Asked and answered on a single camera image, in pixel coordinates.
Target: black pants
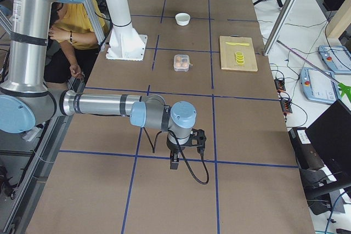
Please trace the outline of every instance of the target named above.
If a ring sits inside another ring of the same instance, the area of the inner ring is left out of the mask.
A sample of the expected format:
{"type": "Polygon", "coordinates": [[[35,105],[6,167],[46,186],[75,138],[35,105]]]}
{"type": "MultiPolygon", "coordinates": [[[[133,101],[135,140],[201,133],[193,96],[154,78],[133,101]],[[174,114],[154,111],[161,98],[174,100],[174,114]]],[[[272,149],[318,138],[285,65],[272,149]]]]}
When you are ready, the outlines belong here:
{"type": "MultiPolygon", "coordinates": [[[[78,65],[84,73],[84,82],[87,83],[90,73],[98,57],[97,49],[75,49],[78,65]]],[[[64,83],[71,77],[70,63],[63,51],[56,52],[51,62],[45,66],[44,79],[46,82],[64,83]]]]}

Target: yellow knife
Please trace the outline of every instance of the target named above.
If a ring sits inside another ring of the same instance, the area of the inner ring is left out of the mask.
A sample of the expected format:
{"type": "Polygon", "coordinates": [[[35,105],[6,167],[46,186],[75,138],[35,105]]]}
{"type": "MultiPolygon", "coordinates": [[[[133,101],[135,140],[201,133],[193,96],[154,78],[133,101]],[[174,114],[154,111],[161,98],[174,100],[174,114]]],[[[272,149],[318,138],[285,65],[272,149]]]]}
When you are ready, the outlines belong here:
{"type": "Polygon", "coordinates": [[[237,43],[237,42],[226,42],[228,45],[241,45],[241,46],[250,46],[250,43],[237,43]]]}

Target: white cable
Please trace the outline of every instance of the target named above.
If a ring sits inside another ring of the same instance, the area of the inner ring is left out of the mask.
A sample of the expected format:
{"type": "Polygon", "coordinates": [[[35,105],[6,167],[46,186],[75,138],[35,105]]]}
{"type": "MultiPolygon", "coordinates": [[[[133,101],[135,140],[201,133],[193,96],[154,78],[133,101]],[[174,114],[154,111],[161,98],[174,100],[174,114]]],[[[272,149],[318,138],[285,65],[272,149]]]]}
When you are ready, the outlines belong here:
{"type": "Polygon", "coordinates": [[[36,151],[34,151],[34,150],[32,150],[34,153],[35,153],[35,155],[41,160],[41,161],[43,161],[43,162],[45,162],[45,163],[49,163],[49,164],[53,164],[53,163],[55,163],[55,162],[50,162],[50,161],[46,161],[46,160],[44,160],[43,158],[41,158],[38,154],[37,154],[37,152],[36,151]]]}

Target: white bowl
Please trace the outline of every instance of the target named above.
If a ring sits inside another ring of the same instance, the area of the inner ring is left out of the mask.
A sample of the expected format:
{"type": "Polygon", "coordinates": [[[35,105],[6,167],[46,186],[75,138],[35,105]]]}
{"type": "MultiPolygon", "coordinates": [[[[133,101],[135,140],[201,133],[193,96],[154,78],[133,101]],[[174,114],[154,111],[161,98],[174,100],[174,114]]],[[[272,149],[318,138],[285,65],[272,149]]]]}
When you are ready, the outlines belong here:
{"type": "Polygon", "coordinates": [[[175,15],[175,20],[179,26],[186,26],[189,24],[190,15],[187,13],[178,13],[175,15]]]}

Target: yellow shirt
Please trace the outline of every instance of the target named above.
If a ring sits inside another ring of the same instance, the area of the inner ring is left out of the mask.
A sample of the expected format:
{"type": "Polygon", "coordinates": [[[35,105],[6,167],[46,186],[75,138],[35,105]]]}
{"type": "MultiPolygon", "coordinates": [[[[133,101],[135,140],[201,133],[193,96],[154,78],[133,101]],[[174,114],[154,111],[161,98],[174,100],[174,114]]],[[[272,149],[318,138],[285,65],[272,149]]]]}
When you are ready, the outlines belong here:
{"type": "MultiPolygon", "coordinates": [[[[95,12],[101,16],[101,12],[98,8],[96,0],[92,0],[95,8],[95,12]]],[[[103,28],[104,33],[108,31],[107,24],[105,20],[99,18],[101,27],[103,28]]],[[[94,32],[93,26],[90,23],[87,11],[84,7],[84,4],[67,4],[67,13],[62,20],[55,23],[55,26],[63,30],[72,31],[76,33],[88,33],[94,32]]],[[[84,44],[80,42],[75,42],[73,39],[73,47],[76,49],[95,49],[98,47],[97,44],[84,44]]]]}

